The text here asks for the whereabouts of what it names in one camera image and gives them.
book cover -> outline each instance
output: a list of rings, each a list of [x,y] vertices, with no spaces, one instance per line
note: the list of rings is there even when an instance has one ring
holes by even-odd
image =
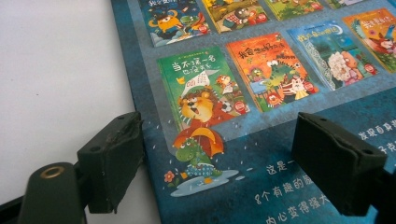
[[[242,29],[268,21],[257,0],[203,0],[219,33]]]
[[[210,33],[195,0],[139,0],[139,4],[154,47]]]
[[[396,72],[395,19],[385,8],[343,18],[349,29],[391,73]]]
[[[227,49],[261,112],[318,92],[280,33],[234,41]]]
[[[157,61],[177,128],[211,127],[249,111],[219,47]]]
[[[265,0],[280,21],[322,10],[318,0]]]
[[[326,2],[333,9],[337,9],[340,7],[347,7],[347,6],[353,5],[355,3],[362,2],[362,1],[364,1],[364,0],[326,0]]]
[[[331,90],[377,73],[376,68],[336,21],[288,30],[319,77]]]

book cover illustration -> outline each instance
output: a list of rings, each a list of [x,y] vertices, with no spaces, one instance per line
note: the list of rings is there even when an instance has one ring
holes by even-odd
[[[377,73],[373,64],[336,21],[323,21],[288,32],[331,90]]]
[[[379,62],[396,72],[395,17],[385,8],[344,17],[343,21]]]
[[[139,4],[154,47],[210,33],[195,0],[140,0]]]
[[[280,33],[228,43],[227,49],[261,112],[318,92]]]
[[[280,21],[322,10],[318,0],[265,0]]]
[[[242,29],[268,21],[257,0],[203,0],[219,33]]]
[[[337,9],[340,7],[347,7],[347,6],[353,5],[355,3],[362,2],[362,1],[364,1],[364,0],[326,0],[326,2],[333,9]]]
[[[224,148],[211,127],[246,114],[249,108],[220,48],[199,49],[157,62],[179,130],[173,142],[175,156],[188,164],[180,172],[182,179],[170,184],[177,186],[171,195],[189,195],[227,183],[238,172],[221,171],[213,165],[211,158]]]

orange book cover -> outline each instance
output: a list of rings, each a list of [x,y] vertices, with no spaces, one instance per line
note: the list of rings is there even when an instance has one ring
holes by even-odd
[[[318,92],[280,33],[228,43],[227,49],[261,112]]]
[[[396,72],[396,18],[386,8],[344,17],[343,21],[389,72]]]

red flower illustration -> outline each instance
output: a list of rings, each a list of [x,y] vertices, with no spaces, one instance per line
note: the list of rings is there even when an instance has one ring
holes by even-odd
[[[165,175],[165,182],[171,183],[175,175],[172,173],[172,171],[168,171]]]

blue book cover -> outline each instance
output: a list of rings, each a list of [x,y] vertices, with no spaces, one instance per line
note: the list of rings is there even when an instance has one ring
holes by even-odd
[[[139,4],[154,47],[210,33],[195,0],[139,0]]]
[[[336,21],[322,21],[288,30],[299,49],[331,89],[353,84],[377,73]]]

